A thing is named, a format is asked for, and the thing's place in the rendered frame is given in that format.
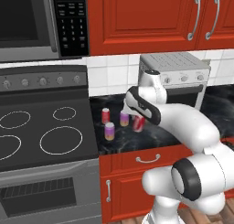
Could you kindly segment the red drawer front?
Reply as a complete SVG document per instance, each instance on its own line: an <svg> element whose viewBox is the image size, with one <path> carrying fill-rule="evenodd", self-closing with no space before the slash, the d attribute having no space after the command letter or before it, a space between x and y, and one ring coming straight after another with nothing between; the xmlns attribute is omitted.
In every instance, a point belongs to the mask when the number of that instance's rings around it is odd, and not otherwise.
<svg viewBox="0 0 234 224"><path fill-rule="evenodd" d="M137 156L140 156L143 160L150 160L154 159L156 154L160 154L161 158L155 163L141 164L135 161L135 157ZM113 155L101 155L100 172L101 176L113 176L123 173L138 172L154 167L172 165L177 159L191 155L192 152L183 144L131 151Z"/></svg>

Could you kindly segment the red base cupboard door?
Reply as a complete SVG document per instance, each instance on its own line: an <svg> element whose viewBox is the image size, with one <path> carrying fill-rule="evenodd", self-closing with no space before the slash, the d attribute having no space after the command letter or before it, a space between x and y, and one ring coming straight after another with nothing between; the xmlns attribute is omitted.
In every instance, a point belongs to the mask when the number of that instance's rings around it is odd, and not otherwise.
<svg viewBox="0 0 234 224"><path fill-rule="evenodd" d="M148 195L142 186L143 171L115 176L101 177L102 223L108 224L122 219L139 217L148 213L154 196ZM108 196L106 180L111 180L111 201Z"/></svg>

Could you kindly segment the narrow red cupboard door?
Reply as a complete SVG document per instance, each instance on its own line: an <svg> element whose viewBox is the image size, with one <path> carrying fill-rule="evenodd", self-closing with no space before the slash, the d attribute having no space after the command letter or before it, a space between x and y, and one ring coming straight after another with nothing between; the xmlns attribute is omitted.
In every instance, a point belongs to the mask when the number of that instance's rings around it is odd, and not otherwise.
<svg viewBox="0 0 234 224"><path fill-rule="evenodd" d="M234 48L234 0L206 0L197 49Z"/></svg>

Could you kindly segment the silver toaster oven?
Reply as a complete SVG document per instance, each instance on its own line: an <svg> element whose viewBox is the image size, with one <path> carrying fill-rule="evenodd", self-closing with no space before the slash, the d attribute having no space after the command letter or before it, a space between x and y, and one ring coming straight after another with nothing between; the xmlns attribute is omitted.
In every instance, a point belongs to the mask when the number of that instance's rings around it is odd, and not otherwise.
<svg viewBox="0 0 234 224"><path fill-rule="evenodd" d="M208 64L189 52L142 54L138 85L152 86L157 71L167 91L168 103L182 103L200 109L210 73ZM203 80L197 80L200 74L204 76ZM187 81L180 80L183 76L187 76ZM165 83L165 78L170 78L170 83Z"/></svg>

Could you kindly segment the purple and orange soda can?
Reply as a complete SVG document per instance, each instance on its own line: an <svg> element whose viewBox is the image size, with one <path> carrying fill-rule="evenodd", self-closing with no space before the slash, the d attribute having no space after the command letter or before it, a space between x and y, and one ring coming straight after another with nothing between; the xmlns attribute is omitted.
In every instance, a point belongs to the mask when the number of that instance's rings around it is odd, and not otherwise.
<svg viewBox="0 0 234 224"><path fill-rule="evenodd" d="M114 134L115 134L114 123L111 123L111 122L105 123L105 127L104 127L105 139L108 141L112 141L114 139Z"/></svg>

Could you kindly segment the purple and yellow soda can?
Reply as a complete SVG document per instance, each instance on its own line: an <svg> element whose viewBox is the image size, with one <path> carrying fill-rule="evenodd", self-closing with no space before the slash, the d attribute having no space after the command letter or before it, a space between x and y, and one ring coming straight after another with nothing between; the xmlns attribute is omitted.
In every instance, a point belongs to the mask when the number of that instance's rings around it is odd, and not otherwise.
<svg viewBox="0 0 234 224"><path fill-rule="evenodd" d="M124 112L120 112L120 125L125 127L129 125L129 115Z"/></svg>

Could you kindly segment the grey and black microwave oven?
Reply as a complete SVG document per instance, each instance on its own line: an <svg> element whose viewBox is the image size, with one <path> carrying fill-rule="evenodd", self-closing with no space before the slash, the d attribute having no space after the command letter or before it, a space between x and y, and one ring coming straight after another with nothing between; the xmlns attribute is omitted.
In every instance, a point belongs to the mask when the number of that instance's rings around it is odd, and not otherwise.
<svg viewBox="0 0 234 224"><path fill-rule="evenodd" d="M87 0L50 0L58 52L43 0L0 0L0 62L79 59L90 54Z"/></svg>

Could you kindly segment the red soda can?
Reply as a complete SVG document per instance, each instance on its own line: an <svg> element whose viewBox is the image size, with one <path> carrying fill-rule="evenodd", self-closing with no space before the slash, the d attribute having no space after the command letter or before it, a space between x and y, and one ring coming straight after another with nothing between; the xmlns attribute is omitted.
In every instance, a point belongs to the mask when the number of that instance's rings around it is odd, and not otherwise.
<svg viewBox="0 0 234 224"><path fill-rule="evenodd" d="M110 110L108 108L103 108L101 111L101 122L103 124L110 120Z"/></svg>
<svg viewBox="0 0 234 224"><path fill-rule="evenodd" d="M141 132L144 128L145 118L142 116L133 117L133 130L137 133Z"/></svg>

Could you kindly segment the black and grey stove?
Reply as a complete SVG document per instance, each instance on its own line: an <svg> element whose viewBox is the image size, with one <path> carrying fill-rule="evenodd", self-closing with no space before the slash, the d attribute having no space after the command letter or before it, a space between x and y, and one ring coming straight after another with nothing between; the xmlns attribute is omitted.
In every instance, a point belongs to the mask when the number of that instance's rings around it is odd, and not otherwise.
<svg viewBox="0 0 234 224"><path fill-rule="evenodd" d="M42 77L46 86L39 84ZM64 80L61 85L58 77ZM29 81L27 87L22 79ZM95 158L99 154L86 66L0 69L0 172Z"/></svg>

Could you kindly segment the grey oven door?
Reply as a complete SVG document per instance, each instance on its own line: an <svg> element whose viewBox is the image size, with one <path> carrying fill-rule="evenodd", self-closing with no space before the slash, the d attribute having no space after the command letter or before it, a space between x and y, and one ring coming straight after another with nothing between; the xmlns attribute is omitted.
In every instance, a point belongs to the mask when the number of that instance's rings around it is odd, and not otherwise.
<svg viewBox="0 0 234 224"><path fill-rule="evenodd" d="M0 184L0 224L101 224L99 165Z"/></svg>

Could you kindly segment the wide red cupboard door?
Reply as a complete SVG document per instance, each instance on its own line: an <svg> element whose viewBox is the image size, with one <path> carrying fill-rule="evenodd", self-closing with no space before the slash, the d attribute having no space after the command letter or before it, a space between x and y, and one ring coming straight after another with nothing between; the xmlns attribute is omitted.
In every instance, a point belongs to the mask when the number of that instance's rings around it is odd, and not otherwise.
<svg viewBox="0 0 234 224"><path fill-rule="evenodd" d="M194 50L205 0L88 0L90 53Z"/></svg>

